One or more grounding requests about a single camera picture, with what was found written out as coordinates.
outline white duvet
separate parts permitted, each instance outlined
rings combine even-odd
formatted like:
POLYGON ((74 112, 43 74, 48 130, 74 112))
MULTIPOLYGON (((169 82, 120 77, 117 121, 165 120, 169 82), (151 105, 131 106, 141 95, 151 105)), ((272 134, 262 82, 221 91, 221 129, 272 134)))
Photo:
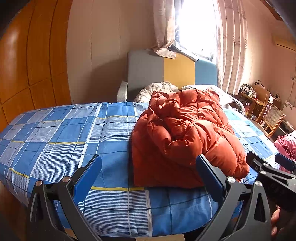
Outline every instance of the white duvet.
POLYGON ((177 86, 172 85, 168 81, 161 83, 152 83, 140 91, 140 93, 136 96, 134 102, 149 102, 153 91, 178 92, 179 90, 177 86))
MULTIPOLYGON (((199 90, 207 90, 208 88, 212 88, 220 97, 220 105, 224 106, 232 102, 231 97, 225 93, 222 89, 215 85, 186 85, 182 87, 182 90, 195 88, 199 90)), ((170 82, 165 81, 161 83, 152 83, 146 86, 144 89, 140 91, 140 93, 136 96, 134 102, 147 102, 149 103, 151 99, 151 95, 153 91, 161 91, 161 92, 178 92, 178 87, 172 85, 170 82)))

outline ceiling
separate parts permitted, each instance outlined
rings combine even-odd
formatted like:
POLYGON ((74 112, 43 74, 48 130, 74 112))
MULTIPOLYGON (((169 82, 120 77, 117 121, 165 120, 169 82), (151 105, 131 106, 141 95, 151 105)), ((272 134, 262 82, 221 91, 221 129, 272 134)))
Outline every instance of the ceiling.
POLYGON ((277 20, 283 21, 281 16, 274 10, 272 6, 270 6, 265 0, 261 0, 261 2, 264 3, 264 5, 269 9, 269 11, 277 20))

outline finger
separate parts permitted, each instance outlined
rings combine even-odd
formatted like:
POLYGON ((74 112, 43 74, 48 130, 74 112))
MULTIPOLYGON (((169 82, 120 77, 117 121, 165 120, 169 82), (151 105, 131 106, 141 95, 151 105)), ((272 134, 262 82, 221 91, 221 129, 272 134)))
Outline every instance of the finger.
POLYGON ((271 236, 276 235, 276 232, 277 232, 277 227, 273 227, 271 230, 271 236))
POLYGON ((276 224, 276 222, 279 220, 279 212, 281 211, 281 209, 278 209, 274 212, 274 214, 271 217, 271 224, 274 225, 276 224))

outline pink cloth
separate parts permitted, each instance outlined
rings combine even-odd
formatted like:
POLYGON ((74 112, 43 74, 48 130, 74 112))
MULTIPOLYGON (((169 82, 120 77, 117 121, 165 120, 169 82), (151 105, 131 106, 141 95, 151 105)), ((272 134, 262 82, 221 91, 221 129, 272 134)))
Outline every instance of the pink cloth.
MULTIPOLYGON (((274 142, 274 146, 278 149, 279 153, 285 157, 295 161, 296 159, 296 136, 279 136, 278 139, 274 142)), ((281 171, 289 172, 282 166, 280 167, 281 171)))

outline sunlight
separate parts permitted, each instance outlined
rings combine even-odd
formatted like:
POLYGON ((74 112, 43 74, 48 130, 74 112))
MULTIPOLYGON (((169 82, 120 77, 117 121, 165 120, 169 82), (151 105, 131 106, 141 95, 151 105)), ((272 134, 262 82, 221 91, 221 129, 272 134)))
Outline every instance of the sunlight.
POLYGON ((180 45, 195 54, 213 55, 216 21, 212 0, 185 0, 178 24, 180 45))

